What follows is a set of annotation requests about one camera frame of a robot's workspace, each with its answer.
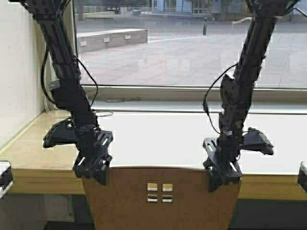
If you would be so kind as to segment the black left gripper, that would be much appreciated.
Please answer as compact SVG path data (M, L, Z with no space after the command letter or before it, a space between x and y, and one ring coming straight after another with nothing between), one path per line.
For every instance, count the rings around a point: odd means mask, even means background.
M94 178L99 184L107 185L107 170L112 161L108 154L108 146L113 141L112 132L85 125L77 129L76 134L79 152L72 168L75 176Z

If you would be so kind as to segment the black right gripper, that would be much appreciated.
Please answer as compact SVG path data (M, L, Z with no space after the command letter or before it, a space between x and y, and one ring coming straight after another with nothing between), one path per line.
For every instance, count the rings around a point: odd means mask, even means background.
M237 136L224 136L218 138L205 138L203 147L208 157L203 163L208 175L208 192L214 192L223 184L239 184L242 171L236 160L240 154L240 138ZM225 168L224 180L221 176Z

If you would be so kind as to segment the robot base corner, right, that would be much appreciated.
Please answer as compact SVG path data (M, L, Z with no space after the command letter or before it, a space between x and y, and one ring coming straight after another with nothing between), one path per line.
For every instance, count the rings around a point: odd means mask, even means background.
M303 161L299 167L297 184L306 193L307 192L307 162Z

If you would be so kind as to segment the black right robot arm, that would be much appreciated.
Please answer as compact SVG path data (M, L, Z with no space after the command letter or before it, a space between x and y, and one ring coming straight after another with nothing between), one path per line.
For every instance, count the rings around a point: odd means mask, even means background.
M263 132L252 127L244 131L243 127L277 20L293 11L298 2L248 0L246 3L253 17L239 61L233 65L233 76L226 72L220 75L223 110L219 113L219 136L205 138L203 142L208 154L203 166L207 171L210 193L222 185L241 181L242 172L237 160L241 150L273 155L273 144Z

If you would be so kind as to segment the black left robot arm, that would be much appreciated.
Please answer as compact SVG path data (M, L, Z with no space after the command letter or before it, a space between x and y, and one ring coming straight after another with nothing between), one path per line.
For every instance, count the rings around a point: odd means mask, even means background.
M111 131L102 130L80 84L79 60L74 55L63 24L65 0L19 0L39 24L51 55L57 79L50 83L50 100L70 117L52 125L43 138L43 147L74 144L78 155L73 171L78 178L95 179L107 184L107 170L112 161L108 146L113 141Z

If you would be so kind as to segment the robot base corner, left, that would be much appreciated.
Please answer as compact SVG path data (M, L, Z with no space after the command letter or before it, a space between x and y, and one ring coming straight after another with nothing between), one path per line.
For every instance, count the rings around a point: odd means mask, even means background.
M12 166L9 161L0 161L0 198L2 199L13 185Z

